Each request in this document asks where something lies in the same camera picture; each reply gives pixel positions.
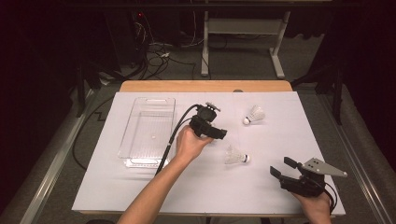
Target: hand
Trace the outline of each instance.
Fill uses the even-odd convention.
[[[189,125],[186,125],[177,136],[176,158],[191,162],[197,158],[204,147],[212,141],[213,138],[211,137],[198,137],[195,135],[194,130]]]
[[[330,198],[326,193],[323,192],[316,198],[306,198],[296,193],[291,194],[300,201],[304,214],[310,223],[331,223]]]

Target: transparent bin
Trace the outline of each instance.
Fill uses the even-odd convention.
[[[136,98],[119,150],[127,167],[157,168],[175,122],[173,98]],[[165,165],[175,156],[169,151]]]

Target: shuttlecock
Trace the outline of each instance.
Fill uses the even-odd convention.
[[[250,113],[244,118],[244,124],[249,124],[250,122],[257,121],[260,119],[264,119],[265,114],[261,107],[258,105],[254,105]]]
[[[226,164],[233,164],[238,162],[250,162],[249,155],[242,153],[237,148],[229,146],[225,152],[225,162]]]

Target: table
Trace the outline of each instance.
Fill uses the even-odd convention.
[[[282,80],[124,82],[108,114],[73,210],[90,214],[123,212],[154,176],[155,169],[128,169],[117,157],[131,105],[134,98],[143,96],[175,97],[179,116],[189,104],[201,104],[207,100],[206,97],[211,98],[215,105],[222,107],[215,119],[217,127],[228,130],[224,140],[208,145],[185,170],[169,192],[161,214],[302,215],[299,203],[279,187],[278,181],[269,174],[269,167],[274,165],[282,174],[298,177],[296,170],[283,163],[284,156],[303,160],[301,162],[312,157],[322,159],[322,156],[297,93],[291,91],[287,81]],[[251,106],[253,102],[264,104],[266,119],[247,127],[242,124],[242,118],[248,111],[247,105]],[[223,149],[228,145],[242,148],[252,161],[225,165]],[[329,176],[326,176],[326,181],[333,186]],[[333,214],[345,214],[341,202]]]

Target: person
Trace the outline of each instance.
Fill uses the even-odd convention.
[[[186,125],[177,136],[177,153],[169,163],[142,189],[121,215],[119,224],[153,223],[165,198],[187,166],[197,158],[204,147],[213,141],[210,137],[197,137]],[[305,216],[312,224],[330,221],[330,199],[322,193],[317,198],[305,198],[292,193],[300,201]]]

